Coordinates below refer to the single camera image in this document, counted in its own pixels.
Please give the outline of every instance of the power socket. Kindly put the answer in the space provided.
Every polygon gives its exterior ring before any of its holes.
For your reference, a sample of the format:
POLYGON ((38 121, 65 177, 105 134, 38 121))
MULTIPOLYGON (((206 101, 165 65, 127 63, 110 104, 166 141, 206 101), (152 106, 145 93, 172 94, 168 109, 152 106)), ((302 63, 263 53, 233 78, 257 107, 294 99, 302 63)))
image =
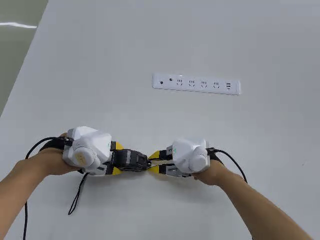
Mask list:
POLYGON ((225 80, 210 77, 193 77, 173 74, 153 74, 154 89, 181 90, 215 94, 240 95, 239 80, 225 80))

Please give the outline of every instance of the wrist strap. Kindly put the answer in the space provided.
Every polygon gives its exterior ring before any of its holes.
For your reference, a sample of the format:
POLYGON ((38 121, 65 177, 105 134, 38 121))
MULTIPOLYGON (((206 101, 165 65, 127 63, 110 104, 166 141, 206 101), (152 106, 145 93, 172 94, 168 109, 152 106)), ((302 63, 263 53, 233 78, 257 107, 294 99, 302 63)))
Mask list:
POLYGON ((54 148, 54 149, 60 149, 60 150, 64 150, 65 149, 65 142, 62 139, 54 139, 51 141, 48 141, 40 150, 39 152, 41 152, 44 149, 48 149, 48 148, 54 148))

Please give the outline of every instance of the black cable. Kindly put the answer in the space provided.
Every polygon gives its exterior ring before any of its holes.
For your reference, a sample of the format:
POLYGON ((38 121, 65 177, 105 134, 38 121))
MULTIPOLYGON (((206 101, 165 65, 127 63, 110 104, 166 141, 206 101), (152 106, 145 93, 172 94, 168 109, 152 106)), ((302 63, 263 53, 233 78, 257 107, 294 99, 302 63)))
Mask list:
MULTIPOLYGON (((38 147, 40 144, 42 144, 45 141, 48 140, 55 140, 58 139, 58 137, 52 136, 52 137, 46 137, 40 141, 38 141, 26 154, 25 159, 28 159, 30 154, 32 153, 33 150, 35 150, 36 147, 38 147)), ((28 202, 26 201, 24 204, 24 228, 23 228, 23 240, 26 240, 26 235, 27 235, 27 225, 28 225, 28 202)))
POLYGON ((73 202, 72 202, 71 207, 69 209, 68 215, 71 215, 77 207, 77 203, 78 203, 79 196, 81 193, 81 187, 84 184, 88 174, 89 174, 88 172, 86 174, 84 174, 83 178, 81 179, 81 182, 80 182, 79 188, 78 188, 78 192, 76 193, 75 198, 73 199, 73 202))
POLYGON ((242 170, 242 168, 239 166, 239 164, 236 162, 236 160, 234 160, 234 158, 233 158, 229 153, 227 153, 226 151, 223 151, 223 150, 219 150, 219 149, 214 149, 214 152, 215 152, 215 153, 222 153, 222 154, 224 154, 224 155, 227 155, 227 156, 232 160, 232 162, 237 166, 237 168, 240 170, 244 181, 245 181, 246 183, 248 183, 244 171, 242 170))

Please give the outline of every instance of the table surface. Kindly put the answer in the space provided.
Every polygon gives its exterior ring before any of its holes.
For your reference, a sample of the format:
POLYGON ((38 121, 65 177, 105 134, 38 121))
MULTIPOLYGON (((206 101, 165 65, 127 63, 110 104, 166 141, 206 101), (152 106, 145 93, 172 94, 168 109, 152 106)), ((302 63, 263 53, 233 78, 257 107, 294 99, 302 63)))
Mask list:
MULTIPOLYGON (((0 118, 0 176, 77 126, 147 155, 203 137, 320 238, 319 43, 320 5, 306 0, 49 1, 0 118), (242 95, 153 89, 154 72, 240 79, 242 95)), ((39 185, 28 239, 250 239, 217 187, 149 173, 89 177, 67 216, 81 177, 39 185)), ((23 224, 22 211, 7 239, 23 224)))

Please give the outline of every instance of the gray floor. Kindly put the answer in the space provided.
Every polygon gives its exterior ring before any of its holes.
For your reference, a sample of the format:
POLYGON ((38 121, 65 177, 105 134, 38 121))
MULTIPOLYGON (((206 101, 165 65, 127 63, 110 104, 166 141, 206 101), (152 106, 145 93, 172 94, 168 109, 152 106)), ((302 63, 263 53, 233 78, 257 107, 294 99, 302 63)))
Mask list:
POLYGON ((0 1, 0 115, 24 62, 47 2, 47 0, 0 1))

